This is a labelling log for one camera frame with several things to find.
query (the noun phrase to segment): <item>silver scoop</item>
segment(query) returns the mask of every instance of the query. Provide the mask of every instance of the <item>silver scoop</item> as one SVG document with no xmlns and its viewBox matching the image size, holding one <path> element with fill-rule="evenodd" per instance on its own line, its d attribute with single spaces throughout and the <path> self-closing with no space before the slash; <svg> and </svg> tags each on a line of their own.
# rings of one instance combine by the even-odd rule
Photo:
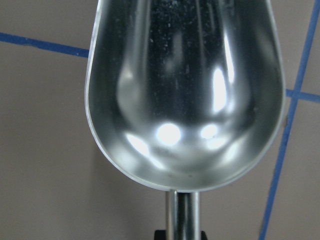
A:
<svg viewBox="0 0 320 240">
<path fill-rule="evenodd" d="M 198 192 L 259 162 L 284 89 L 269 0 L 98 2 L 88 123 L 116 168 L 169 192 L 167 240 L 200 239 Z"/>
</svg>

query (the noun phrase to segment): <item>floor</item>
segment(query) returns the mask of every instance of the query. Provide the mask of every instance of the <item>floor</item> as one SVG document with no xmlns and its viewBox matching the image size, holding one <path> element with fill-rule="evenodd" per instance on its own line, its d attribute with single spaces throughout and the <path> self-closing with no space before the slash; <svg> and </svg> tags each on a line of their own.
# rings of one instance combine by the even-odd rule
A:
<svg viewBox="0 0 320 240">
<path fill-rule="evenodd" d="M 320 0 L 271 0 L 286 118 L 263 160 L 201 195 L 210 240 L 320 239 Z M 117 171 L 84 109 L 97 0 L 1 1 L 0 239 L 151 240 L 165 194 Z"/>
</svg>

